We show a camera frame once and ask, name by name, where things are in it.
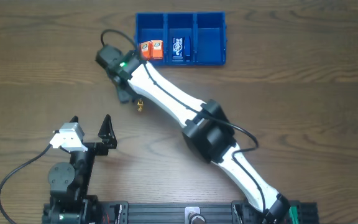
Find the cable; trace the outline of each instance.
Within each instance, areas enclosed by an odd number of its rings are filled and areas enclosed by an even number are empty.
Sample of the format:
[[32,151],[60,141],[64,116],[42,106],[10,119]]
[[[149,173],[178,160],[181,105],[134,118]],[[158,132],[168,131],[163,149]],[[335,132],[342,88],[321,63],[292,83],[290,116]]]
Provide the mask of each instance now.
[[[137,47],[136,47],[136,44],[135,42],[128,36],[126,35],[125,33],[119,31],[119,30],[114,30],[114,29],[106,29],[102,32],[102,34],[100,35],[100,41],[102,43],[102,45],[104,46],[104,41],[103,41],[103,36],[105,33],[108,33],[108,32],[114,32],[114,33],[117,33],[117,34],[120,34],[122,35],[123,37],[125,37],[135,48],[135,51],[137,50]],[[167,90],[165,90],[164,88],[162,88],[155,80],[154,78],[151,76],[150,72],[149,72],[149,69],[147,69],[147,61],[146,60],[143,60],[141,55],[138,53],[137,54],[140,62],[142,63],[142,65],[144,66],[150,80],[153,82],[153,84],[155,86],[157,86],[160,90],[162,90],[165,94],[167,94],[168,96],[170,96],[171,98],[173,98],[176,102],[178,102],[179,104],[181,104],[182,106],[184,106],[186,109],[196,113],[198,116],[200,116],[200,118],[203,118],[203,119],[208,119],[210,121],[215,121],[219,124],[222,124],[222,125],[225,125],[225,126],[229,126],[233,129],[236,129],[242,133],[244,133],[245,135],[247,135],[249,138],[251,138],[251,140],[255,143],[255,147],[253,148],[248,148],[248,149],[240,149],[240,150],[237,150],[237,151],[234,151],[232,153],[232,160],[251,178],[251,180],[254,182],[254,184],[256,185],[256,187],[258,188],[259,192],[260,192],[260,196],[262,197],[262,204],[263,204],[263,210],[262,210],[262,213],[265,212],[265,209],[266,209],[266,202],[265,202],[265,196],[264,196],[264,193],[262,191],[262,188],[260,187],[260,185],[258,184],[258,182],[255,180],[255,178],[248,172],[248,170],[243,166],[241,165],[241,163],[236,159],[235,155],[237,153],[241,153],[241,152],[249,152],[249,151],[254,151],[256,150],[258,147],[259,147],[259,143],[258,143],[258,140],[257,138],[251,134],[250,132],[248,132],[247,130],[245,130],[244,128],[241,128],[235,124],[232,124],[230,122],[227,122],[227,121],[224,121],[224,120],[221,120],[221,119],[217,119],[217,118],[214,118],[208,114],[205,114],[205,113],[202,113],[200,111],[197,111],[195,109],[193,109],[192,107],[186,105],[184,102],[180,101],[178,98],[174,97],[171,93],[169,93]]]
[[1,182],[0,184],[0,211],[1,213],[4,215],[4,217],[6,218],[6,220],[10,223],[10,224],[16,224],[15,221],[13,221],[9,215],[7,215],[7,213],[4,210],[4,207],[2,206],[1,203],[1,191],[2,191],[2,187],[4,186],[4,184],[6,183],[6,181],[13,176],[13,174],[15,174],[17,171],[21,170],[23,167],[29,165],[30,163],[36,161],[37,159],[39,159],[41,156],[43,156],[50,148],[50,146],[52,146],[51,144],[48,144],[48,146],[45,148],[44,151],[42,151],[38,156],[35,156],[33,159],[23,163],[22,165],[20,165],[18,168],[12,170],[12,172],[10,172]]

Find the small gold object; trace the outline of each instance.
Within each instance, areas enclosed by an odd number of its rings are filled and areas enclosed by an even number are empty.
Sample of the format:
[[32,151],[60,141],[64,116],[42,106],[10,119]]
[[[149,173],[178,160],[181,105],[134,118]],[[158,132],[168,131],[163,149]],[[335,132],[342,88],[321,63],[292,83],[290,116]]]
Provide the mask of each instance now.
[[142,112],[142,110],[143,110],[143,100],[142,99],[137,100],[137,110],[139,112]]

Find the wire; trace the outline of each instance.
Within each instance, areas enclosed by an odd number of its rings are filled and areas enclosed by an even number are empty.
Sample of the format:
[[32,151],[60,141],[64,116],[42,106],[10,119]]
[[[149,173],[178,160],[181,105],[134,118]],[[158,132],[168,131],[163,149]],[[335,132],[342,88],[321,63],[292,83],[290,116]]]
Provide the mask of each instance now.
[[[108,32],[114,32],[114,33],[117,33],[117,34],[120,34],[122,35],[123,37],[125,37],[135,48],[135,51],[137,50],[137,47],[136,47],[136,44],[135,42],[128,36],[126,35],[125,33],[119,31],[119,30],[115,30],[115,29],[106,29],[102,32],[102,34],[100,35],[100,41],[102,43],[102,45],[104,46],[104,41],[103,41],[103,36],[108,33]],[[168,96],[170,96],[171,98],[173,98],[176,102],[178,102],[179,104],[181,104],[182,106],[184,106],[186,109],[196,113],[200,118],[203,118],[203,119],[207,119],[207,120],[210,120],[210,121],[214,121],[214,122],[217,122],[221,125],[225,125],[225,126],[229,126],[233,129],[236,129],[242,133],[244,133],[245,135],[247,135],[249,138],[251,138],[251,140],[254,142],[255,144],[255,147],[252,147],[252,148],[248,148],[248,149],[240,149],[240,150],[237,150],[237,151],[234,151],[232,153],[232,160],[251,178],[251,180],[254,182],[254,184],[256,185],[256,187],[258,188],[259,192],[260,192],[260,196],[262,197],[262,206],[263,206],[263,210],[262,210],[262,213],[265,212],[265,209],[266,209],[266,202],[265,202],[265,196],[264,196],[264,193],[262,191],[262,188],[260,188],[260,185],[258,184],[258,182],[255,180],[255,178],[248,172],[248,170],[243,166],[241,165],[241,163],[237,160],[237,158],[235,157],[235,155],[237,153],[244,153],[244,152],[249,152],[249,151],[254,151],[256,150],[258,147],[259,147],[259,143],[258,143],[258,140],[257,138],[251,134],[250,132],[248,132],[247,130],[245,130],[244,128],[241,128],[235,124],[232,124],[230,122],[227,122],[227,121],[224,121],[224,120],[221,120],[221,119],[217,119],[217,118],[214,118],[208,114],[205,114],[205,113],[202,113],[200,111],[197,111],[195,109],[193,109],[192,107],[186,105],[184,102],[180,101],[178,98],[174,97],[171,93],[169,93],[167,90],[165,90],[164,88],[162,88],[162,86],[160,86],[155,80],[154,78],[151,76],[150,72],[149,72],[149,69],[147,69],[147,61],[146,60],[143,60],[141,55],[138,53],[138,58],[140,60],[140,62],[142,63],[142,65],[144,66],[150,80],[153,82],[154,85],[156,85],[160,90],[162,90],[165,94],[167,94]]]
[[6,218],[6,220],[10,223],[10,224],[16,224],[15,221],[13,221],[9,215],[7,215],[7,213],[4,210],[4,207],[2,206],[1,203],[1,191],[2,191],[2,187],[4,186],[4,184],[6,183],[6,181],[13,176],[13,174],[15,174],[17,171],[21,170],[23,167],[29,165],[30,163],[36,161],[37,159],[39,159],[41,156],[43,156],[50,148],[51,144],[48,144],[48,146],[45,148],[44,151],[42,151],[38,156],[35,156],[34,158],[32,158],[31,160],[23,163],[22,165],[20,165],[18,168],[12,170],[12,172],[10,172],[1,182],[0,184],[0,211],[1,213],[4,215],[4,217]]

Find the white arm segment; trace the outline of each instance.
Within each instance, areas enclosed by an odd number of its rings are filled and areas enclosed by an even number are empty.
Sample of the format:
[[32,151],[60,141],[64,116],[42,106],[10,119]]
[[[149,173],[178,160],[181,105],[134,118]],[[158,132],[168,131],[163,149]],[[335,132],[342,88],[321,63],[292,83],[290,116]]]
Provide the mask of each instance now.
[[[183,102],[184,104],[192,107],[196,111],[201,111],[202,100],[193,98],[187,95],[175,85],[164,79],[158,71],[147,62],[147,70],[153,79],[166,91],[168,91],[175,98]],[[154,103],[163,108],[172,117],[174,117],[183,128],[186,126],[186,120],[193,120],[196,113],[186,109],[179,104],[172,97],[164,93],[158,86],[153,84],[153,81],[149,78],[143,65],[140,65],[134,72],[132,72],[132,78],[128,80],[131,88],[138,94],[151,99]],[[233,161],[232,153],[240,149],[239,145],[231,147],[225,155],[223,155],[223,162],[216,164],[219,166],[243,191],[248,198],[249,203],[258,211],[262,212],[263,204],[262,197],[259,190],[252,179]],[[270,208],[276,201],[278,194],[277,190],[269,186],[255,171],[255,169],[248,163],[242,153],[236,154],[236,159],[242,164],[242,166],[254,177],[258,182],[265,197],[266,208]]]
[[[168,80],[164,79],[149,62],[147,62],[147,70],[153,79],[176,99],[184,102],[196,111],[202,110],[201,104],[204,103],[202,100],[187,95]],[[168,112],[168,114],[179,122],[181,127],[186,126],[186,120],[192,120],[196,116],[196,113],[186,109],[172,97],[164,93],[158,86],[154,85],[143,65],[140,65],[132,72],[132,78],[128,80],[128,84],[137,94],[151,99],[155,104]]]
[[[243,191],[248,202],[258,211],[263,211],[263,203],[260,192],[254,181],[239,167],[232,159],[232,153],[239,150],[240,146],[230,147],[230,149],[223,155],[223,162],[216,164],[219,166]],[[243,153],[239,152],[234,155],[239,163],[251,174],[251,176],[258,182],[265,197],[266,208],[270,208],[276,201],[278,194],[277,190],[267,184],[256,170],[249,164]]]

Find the wooden table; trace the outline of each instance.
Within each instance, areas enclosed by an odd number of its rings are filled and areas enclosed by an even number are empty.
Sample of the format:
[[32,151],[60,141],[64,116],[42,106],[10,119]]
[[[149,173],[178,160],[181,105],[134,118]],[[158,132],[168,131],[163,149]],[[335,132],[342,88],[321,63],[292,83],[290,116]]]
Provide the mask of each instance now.
[[[289,199],[317,202],[322,223],[358,222],[358,1],[0,1],[0,181],[36,156],[73,115],[86,140],[112,116],[118,149],[98,157],[89,194],[129,202],[230,202],[243,197],[188,150],[180,127],[145,100],[120,105],[94,61],[99,34],[134,35],[135,13],[225,11],[223,67],[160,68],[192,96],[222,104],[259,138],[246,155]],[[106,36],[123,51],[123,38]],[[248,139],[236,134],[246,146]],[[10,179],[2,202],[18,223],[40,223],[50,150]],[[0,223],[7,223],[0,214]]]

